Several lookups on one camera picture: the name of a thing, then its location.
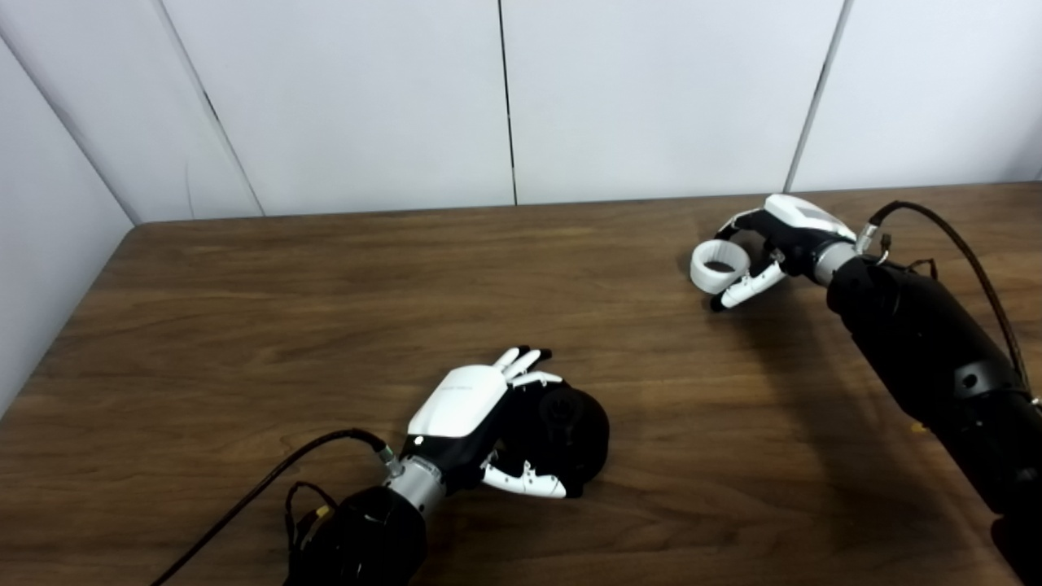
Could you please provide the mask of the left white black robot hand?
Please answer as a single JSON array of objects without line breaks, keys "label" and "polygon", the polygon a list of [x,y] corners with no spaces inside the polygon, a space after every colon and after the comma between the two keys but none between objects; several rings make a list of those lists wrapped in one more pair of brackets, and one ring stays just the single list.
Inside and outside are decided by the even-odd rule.
[{"label": "left white black robot hand", "polygon": [[527,457],[517,474],[495,464],[496,445],[518,416],[550,391],[568,388],[562,376],[536,370],[550,356],[547,349],[521,346],[490,365],[451,370],[410,419],[402,471],[388,479],[388,488],[423,514],[442,498],[481,483],[521,496],[565,498],[563,481],[537,472]]}]

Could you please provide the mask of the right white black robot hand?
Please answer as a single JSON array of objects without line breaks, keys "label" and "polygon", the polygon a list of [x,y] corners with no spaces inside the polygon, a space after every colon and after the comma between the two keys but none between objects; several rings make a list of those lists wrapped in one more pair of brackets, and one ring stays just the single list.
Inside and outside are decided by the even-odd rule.
[{"label": "right white black robot hand", "polygon": [[734,215],[712,242],[729,243],[741,231],[765,238],[766,257],[714,293],[708,307],[715,313],[743,304],[788,277],[828,286],[838,268],[857,257],[855,234],[845,223],[791,195],[770,195],[762,207]]}]

